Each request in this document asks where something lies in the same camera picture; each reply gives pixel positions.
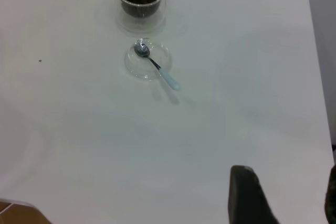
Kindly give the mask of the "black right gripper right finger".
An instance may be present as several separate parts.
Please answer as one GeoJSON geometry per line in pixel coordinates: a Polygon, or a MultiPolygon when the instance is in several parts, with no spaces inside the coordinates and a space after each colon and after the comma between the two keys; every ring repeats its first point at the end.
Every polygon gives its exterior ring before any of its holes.
{"type": "Polygon", "coordinates": [[[325,195],[324,204],[325,216],[328,224],[336,223],[336,166],[330,171],[328,188],[325,195]]]}

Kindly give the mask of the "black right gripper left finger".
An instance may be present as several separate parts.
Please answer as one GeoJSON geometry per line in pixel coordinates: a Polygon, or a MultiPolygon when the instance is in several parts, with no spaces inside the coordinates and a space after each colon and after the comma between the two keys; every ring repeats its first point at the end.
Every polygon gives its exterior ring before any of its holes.
{"type": "Polygon", "coordinates": [[[272,213],[257,174],[251,167],[230,169],[228,194],[229,223],[278,223],[272,213]]]}

